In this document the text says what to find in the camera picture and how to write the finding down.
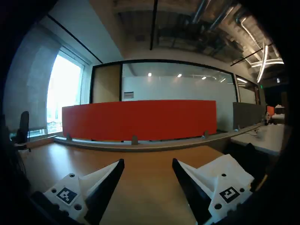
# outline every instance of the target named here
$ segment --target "desk surface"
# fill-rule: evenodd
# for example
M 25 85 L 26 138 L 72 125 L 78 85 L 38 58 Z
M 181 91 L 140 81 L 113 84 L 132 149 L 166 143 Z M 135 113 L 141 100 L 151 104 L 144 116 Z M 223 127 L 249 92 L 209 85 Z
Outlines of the desk surface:
M 101 224 L 195 224 L 172 159 L 201 167 L 223 155 L 208 146 L 130 153 L 85 150 L 56 143 L 32 148 L 24 161 L 32 191 L 46 191 L 66 174 L 80 176 L 120 158 L 125 169 L 103 214 Z
M 282 149 L 282 141 L 284 138 L 285 129 L 289 129 L 289 127 L 283 124 L 270 124 L 268 126 L 259 127 L 258 130 L 260 135 L 258 136 L 254 136 L 256 133 L 252 130 L 232 137 L 231 141 L 243 146 L 251 143 L 255 149 L 277 156 Z

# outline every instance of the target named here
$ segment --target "chair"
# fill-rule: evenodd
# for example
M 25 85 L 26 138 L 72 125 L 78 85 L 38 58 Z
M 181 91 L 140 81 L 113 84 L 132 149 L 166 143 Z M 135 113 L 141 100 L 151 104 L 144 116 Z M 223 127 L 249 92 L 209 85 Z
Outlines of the chair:
M 31 151 L 31 149 L 27 148 L 26 144 L 24 144 L 27 142 L 28 132 L 29 132 L 29 112 L 24 111 L 21 114 L 20 126 L 16 132 L 16 136 L 11 137 L 12 142 L 15 144 L 18 150 L 29 149 L 29 151 Z

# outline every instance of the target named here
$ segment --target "red partition panel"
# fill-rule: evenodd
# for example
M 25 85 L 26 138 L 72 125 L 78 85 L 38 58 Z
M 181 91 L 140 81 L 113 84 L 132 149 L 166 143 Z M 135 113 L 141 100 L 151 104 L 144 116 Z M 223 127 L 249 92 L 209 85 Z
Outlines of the red partition panel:
M 274 107 L 267 106 L 267 112 L 269 113 L 270 116 L 273 116 L 274 115 Z
M 63 134 L 93 140 L 166 140 L 217 130 L 216 101 L 151 100 L 63 107 Z

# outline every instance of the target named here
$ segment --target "recessed light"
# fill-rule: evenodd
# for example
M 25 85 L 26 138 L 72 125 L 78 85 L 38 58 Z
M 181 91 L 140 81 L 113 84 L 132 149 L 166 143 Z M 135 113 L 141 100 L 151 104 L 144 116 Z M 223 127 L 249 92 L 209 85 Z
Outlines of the recessed light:
M 247 83 L 248 81 L 245 81 L 245 80 L 243 80 L 243 79 L 241 79 L 241 78 L 237 78 L 237 80 L 239 80 L 239 81 L 241 81 L 241 82 L 244 82 L 244 83 Z

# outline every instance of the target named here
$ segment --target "glass wall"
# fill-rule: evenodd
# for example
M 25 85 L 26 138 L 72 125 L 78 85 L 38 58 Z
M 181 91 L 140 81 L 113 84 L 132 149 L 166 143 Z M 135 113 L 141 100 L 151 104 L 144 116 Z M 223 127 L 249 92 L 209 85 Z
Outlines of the glass wall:
M 218 131 L 233 129 L 233 102 L 237 98 L 229 73 L 186 64 L 145 62 L 124 64 L 122 76 L 123 101 L 213 100 Z
M 256 84 L 237 76 L 237 85 L 241 102 L 260 105 L 260 95 Z

